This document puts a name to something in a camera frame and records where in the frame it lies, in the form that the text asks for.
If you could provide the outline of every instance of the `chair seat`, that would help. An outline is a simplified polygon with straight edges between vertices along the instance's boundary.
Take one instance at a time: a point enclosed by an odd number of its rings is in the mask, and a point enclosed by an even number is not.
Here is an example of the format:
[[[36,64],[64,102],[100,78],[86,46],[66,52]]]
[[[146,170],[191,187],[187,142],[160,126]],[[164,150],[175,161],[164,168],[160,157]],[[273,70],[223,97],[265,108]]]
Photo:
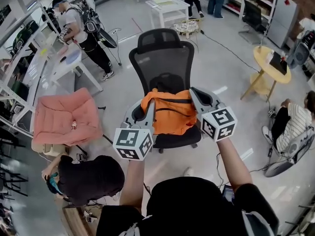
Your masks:
[[[199,128],[194,125],[188,129],[184,135],[158,135],[154,148],[178,148],[187,145],[196,144],[201,140]]]

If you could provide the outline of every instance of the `orange jacket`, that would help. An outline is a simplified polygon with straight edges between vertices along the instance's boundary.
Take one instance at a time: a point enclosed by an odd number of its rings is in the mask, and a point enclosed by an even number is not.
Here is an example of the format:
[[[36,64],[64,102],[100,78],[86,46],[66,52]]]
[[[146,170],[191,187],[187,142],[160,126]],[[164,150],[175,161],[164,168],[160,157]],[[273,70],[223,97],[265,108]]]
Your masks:
[[[177,94],[167,92],[149,92],[141,101],[146,112],[151,99],[156,103],[154,134],[183,135],[197,122],[197,113],[192,104],[189,90]]]

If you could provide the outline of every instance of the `hand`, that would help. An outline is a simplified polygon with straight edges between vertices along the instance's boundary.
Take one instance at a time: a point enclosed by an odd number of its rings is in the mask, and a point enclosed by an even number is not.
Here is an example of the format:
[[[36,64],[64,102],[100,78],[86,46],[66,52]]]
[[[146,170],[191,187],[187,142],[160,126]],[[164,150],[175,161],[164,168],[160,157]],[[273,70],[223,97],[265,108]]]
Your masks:
[[[47,180],[51,175],[52,169],[48,166],[45,170],[41,172],[41,177],[44,180]]]
[[[287,108],[290,102],[291,102],[290,99],[286,99],[283,103],[281,103],[281,107]]]
[[[63,199],[64,198],[64,196],[60,195],[59,193],[56,193],[56,197],[59,198],[59,199]]]

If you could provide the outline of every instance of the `pink cushion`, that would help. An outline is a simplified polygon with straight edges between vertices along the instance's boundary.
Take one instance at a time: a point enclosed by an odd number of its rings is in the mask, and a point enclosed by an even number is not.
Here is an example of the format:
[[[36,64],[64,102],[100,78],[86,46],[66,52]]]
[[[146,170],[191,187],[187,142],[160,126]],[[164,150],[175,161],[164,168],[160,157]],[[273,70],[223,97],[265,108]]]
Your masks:
[[[77,129],[71,130],[73,121]],[[38,99],[35,111],[35,144],[89,142],[102,136],[98,109],[86,88],[69,95],[44,96]]]

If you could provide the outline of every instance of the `yellow side table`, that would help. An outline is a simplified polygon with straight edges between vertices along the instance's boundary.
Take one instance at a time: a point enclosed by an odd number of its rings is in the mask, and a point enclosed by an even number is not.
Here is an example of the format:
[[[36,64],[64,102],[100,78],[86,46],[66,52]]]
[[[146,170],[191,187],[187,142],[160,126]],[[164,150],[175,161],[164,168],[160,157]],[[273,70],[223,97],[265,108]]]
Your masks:
[[[266,62],[267,56],[270,52],[272,52],[272,49],[266,46],[256,46],[253,52],[254,58],[261,70],[259,73],[251,75],[251,86],[242,95],[241,100],[253,89],[258,94],[268,95],[268,101],[277,82],[287,84],[291,81],[291,71],[290,68],[287,67],[287,72],[285,75],[283,75],[280,71]],[[264,73],[268,74],[272,79],[274,79],[271,88],[268,87],[267,82],[262,77]]]

